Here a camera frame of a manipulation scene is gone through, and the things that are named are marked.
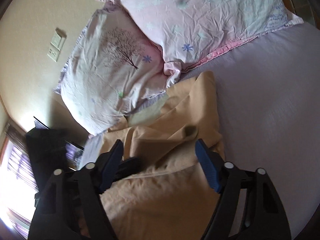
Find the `white tree print pillow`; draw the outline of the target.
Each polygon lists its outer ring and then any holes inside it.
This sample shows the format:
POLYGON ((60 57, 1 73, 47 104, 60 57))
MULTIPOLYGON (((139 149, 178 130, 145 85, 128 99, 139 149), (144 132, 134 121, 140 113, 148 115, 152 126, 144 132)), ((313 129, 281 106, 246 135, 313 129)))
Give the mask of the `white tree print pillow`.
POLYGON ((122 7, 106 2, 82 30, 55 93, 74 120, 96 135, 164 93, 180 74, 180 65, 166 64, 122 7))

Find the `pink star print pillow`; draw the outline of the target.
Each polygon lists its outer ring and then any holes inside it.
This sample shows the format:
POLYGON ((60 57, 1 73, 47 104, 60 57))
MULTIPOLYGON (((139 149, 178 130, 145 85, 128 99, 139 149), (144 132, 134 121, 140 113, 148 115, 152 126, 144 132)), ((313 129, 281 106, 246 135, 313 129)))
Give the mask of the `pink star print pillow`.
POLYGON ((97 0, 123 7, 183 72, 266 33, 303 23, 283 0, 97 0))

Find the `tan shirt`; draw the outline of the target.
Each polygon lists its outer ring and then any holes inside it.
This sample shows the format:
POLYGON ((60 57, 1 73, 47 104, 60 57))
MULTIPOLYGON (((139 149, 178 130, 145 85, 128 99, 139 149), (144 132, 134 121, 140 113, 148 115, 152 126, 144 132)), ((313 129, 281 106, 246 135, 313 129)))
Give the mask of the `tan shirt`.
POLYGON ((179 82, 167 95, 153 122, 130 126, 122 119, 102 135, 101 153, 119 139, 125 158, 145 166, 100 197, 118 239, 200 239, 217 204, 195 154, 202 139, 223 155, 214 74, 179 82))

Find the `lavender bed sheet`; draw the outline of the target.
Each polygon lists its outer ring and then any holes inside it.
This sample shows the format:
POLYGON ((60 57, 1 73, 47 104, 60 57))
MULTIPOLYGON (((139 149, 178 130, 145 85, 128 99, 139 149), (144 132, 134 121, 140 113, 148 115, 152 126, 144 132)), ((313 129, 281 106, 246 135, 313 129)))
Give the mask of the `lavender bed sheet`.
MULTIPOLYGON (((267 34, 190 72, 214 74, 223 155, 263 167, 296 238, 319 205, 319 31, 305 23, 267 34)), ((168 99, 125 119, 153 122, 168 99)))

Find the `bright curtained window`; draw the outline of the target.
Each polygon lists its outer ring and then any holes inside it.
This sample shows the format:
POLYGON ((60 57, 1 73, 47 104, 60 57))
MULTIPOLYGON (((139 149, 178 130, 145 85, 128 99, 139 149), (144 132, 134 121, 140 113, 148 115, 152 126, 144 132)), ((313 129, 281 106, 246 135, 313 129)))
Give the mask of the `bright curtained window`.
POLYGON ((29 235, 36 193, 28 155, 10 137, 4 137, 1 147, 1 221, 22 239, 29 235))

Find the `white wall socket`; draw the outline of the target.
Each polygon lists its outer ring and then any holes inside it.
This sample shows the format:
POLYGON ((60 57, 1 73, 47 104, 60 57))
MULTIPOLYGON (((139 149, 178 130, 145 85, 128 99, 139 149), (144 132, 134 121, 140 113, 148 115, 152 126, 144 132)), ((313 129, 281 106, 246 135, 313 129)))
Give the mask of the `white wall socket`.
POLYGON ((62 31, 59 28, 55 29, 55 33, 52 36, 47 56, 52 59, 54 62, 57 62, 61 53, 61 50, 63 48, 63 45, 65 43, 67 36, 64 31, 62 31))

